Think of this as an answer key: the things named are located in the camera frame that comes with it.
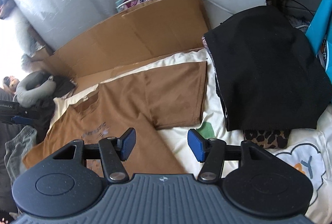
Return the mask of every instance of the brown t-shirt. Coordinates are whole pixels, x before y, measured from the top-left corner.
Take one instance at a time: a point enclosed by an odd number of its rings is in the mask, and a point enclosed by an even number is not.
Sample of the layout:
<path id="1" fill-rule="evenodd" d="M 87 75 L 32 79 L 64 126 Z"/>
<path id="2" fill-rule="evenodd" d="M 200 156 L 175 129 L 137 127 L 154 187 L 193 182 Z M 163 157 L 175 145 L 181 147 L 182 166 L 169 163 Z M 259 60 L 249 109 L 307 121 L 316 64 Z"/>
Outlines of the brown t-shirt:
<path id="1" fill-rule="evenodd" d="M 123 162 L 130 176 L 184 173 L 156 130 L 200 123 L 205 77 L 206 62 L 192 62 L 99 84 L 87 101 L 68 107 L 23 162 L 30 168 L 74 139 L 93 144 L 109 136 L 120 137 L 133 127 L 136 145 Z M 87 167 L 102 176 L 99 161 L 89 162 Z"/>

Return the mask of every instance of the gray sweatpants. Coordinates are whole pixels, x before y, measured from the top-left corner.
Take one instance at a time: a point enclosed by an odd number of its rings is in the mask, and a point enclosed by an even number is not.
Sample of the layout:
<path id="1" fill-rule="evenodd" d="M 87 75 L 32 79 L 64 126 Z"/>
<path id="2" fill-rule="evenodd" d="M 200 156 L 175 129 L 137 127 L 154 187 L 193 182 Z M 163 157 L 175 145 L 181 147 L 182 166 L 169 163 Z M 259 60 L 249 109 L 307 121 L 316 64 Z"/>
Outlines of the gray sweatpants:
<path id="1" fill-rule="evenodd" d="M 36 136 L 37 131 L 33 127 L 25 126 L 15 138 L 5 143 L 5 165 L 12 185 L 27 170 L 22 158 L 36 145 Z"/>

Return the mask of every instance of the cardboard sheet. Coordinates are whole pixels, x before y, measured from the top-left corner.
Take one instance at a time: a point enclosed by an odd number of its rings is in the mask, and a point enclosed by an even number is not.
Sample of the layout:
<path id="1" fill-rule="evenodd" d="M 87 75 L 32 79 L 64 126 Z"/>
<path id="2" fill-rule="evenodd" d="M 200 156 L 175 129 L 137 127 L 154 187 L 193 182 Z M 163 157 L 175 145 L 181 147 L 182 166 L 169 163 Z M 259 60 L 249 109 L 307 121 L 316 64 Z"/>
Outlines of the cardboard sheet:
<path id="1" fill-rule="evenodd" d="M 151 0 L 106 19 L 34 63 L 77 79 L 200 48 L 208 28 L 201 0 Z"/>

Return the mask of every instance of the cartoon print on bedsheet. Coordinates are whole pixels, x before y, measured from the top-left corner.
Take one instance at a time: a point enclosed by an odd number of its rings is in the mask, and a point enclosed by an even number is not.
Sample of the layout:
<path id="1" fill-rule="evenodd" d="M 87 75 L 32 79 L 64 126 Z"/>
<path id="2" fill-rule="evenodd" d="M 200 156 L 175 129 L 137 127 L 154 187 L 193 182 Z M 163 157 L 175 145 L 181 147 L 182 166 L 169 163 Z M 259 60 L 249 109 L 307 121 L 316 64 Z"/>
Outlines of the cartoon print on bedsheet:
<path id="1" fill-rule="evenodd" d="M 318 190 L 323 184 L 326 173 L 323 158 L 316 146 L 310 143 L 296 145 L 290 152 L 277 153 L 276 156 L 305 174 L 313 185 L 312 205 L 318 197 Z"/>
<path id="2" fill-rule="evenodd" d="M 202 122 L 201 126 L 196 130 L 204 139 L 215 138 L 215 131 L 209 122 Z"/>

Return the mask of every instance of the white bedsheet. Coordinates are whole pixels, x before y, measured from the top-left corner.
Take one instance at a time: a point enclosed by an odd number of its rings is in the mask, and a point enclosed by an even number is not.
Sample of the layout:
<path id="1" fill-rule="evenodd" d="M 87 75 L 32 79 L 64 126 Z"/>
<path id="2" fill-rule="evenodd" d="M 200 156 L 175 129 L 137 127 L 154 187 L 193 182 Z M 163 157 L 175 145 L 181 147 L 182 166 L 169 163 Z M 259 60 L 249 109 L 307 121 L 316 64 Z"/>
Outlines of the white bedsheet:
<path id="1" fill-rule="evenodd" d="M 151 63 L 144 67 L 122 74 L 118 77 L 104 81 L 110 82 L 119 77 L 137 73 L 140 71 L 180 64 L 184 62 L 207 61 L 207 89 L 204 103 L 203 121 L 211 124 L 215 137 L 224 140 L 227 144 L 240 145 L 243 140 L 242 131 L 228 132 L 225 127 L 225 118 L 222 112 L 220 99 L 215 92 L 215 73 L 212 61 L 205 49 L 198 52 L 178 53 Z M 92 86 L 77 95 L 66 100 L 54 99 L 56 103 L 55 115 L 51 125 L 61 117 L 70 104 L 77 103 L 88 93 L 96 90 L 97 85 Z M 187 144 L 187 132 L 190 128 L 200 126 L 175 127 L 160 130 L 159 134 L 172 150 L 178 161 L 188 173 L 198 175 L 202 164 L 197 162 Z M 332 106 L 329 105 L 318 121 L 317 130 L 297 129 L 290 134 L 286 149 L 269 150 L 288 164 L 305 173 L 314 186 L 314 194 L 306 216 L 319 224 L 330 224 L 332 221 Z M 223 176 L 237 168 L 237 161 L 226 161 Z"/>

